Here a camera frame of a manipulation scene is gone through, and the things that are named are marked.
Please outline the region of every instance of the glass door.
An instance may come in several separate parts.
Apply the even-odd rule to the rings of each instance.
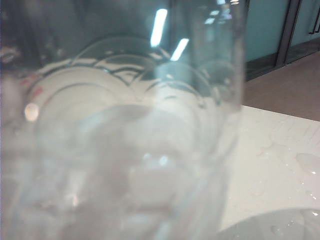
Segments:
[[[246,73],[248,79],[276,65],[290,0],[248,0]]]
[[[301,0],[286,62],[320,49],[320,0]]]

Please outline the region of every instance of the white table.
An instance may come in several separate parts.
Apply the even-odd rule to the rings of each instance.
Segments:
[[[319,223],[320,122],[248,106],[242,110],[220,229],[265,215],[263,225],[270,226],[262,227],[277,235],[277,231],[290,226],[293,220],[302,221],[298,216],[300,209],[318,210],[311,213]],[[274,211],[278,213],[270,217],[268,214]],[[286,211],[290,212],[286,217],[274,219]]]

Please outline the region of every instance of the glass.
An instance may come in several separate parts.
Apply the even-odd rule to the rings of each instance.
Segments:
[[[4,6],[3,239],[212,239],[237,141],[242,4]]]
[[[246,72],[248,77],[276,65],[289,0],[250,0],[246,23]]]
[[[320,20],[317,20],[319,11],[320,0],[301,1],[293,37],[288,49],[287,63],[317,52],[320,49],[320,33],[316,32],[320,24]]]

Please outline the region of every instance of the brown floor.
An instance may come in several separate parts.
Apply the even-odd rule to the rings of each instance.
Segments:
[[[248,81],[243,104],[320,121],[320,52]]]

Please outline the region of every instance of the teal wall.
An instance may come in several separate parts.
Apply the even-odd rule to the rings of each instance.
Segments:
[[[319,33],[314,35],[309,34],[309,32],[312,32],[313,30],[319,7],[320,0],[303,0],[301,2],[298,18],[294,28],[293,38],[291,41],[291,46],[320,37]]]
[[[250,0],[245,40],[247,61],[278,51],[289,2],[290,0]]]

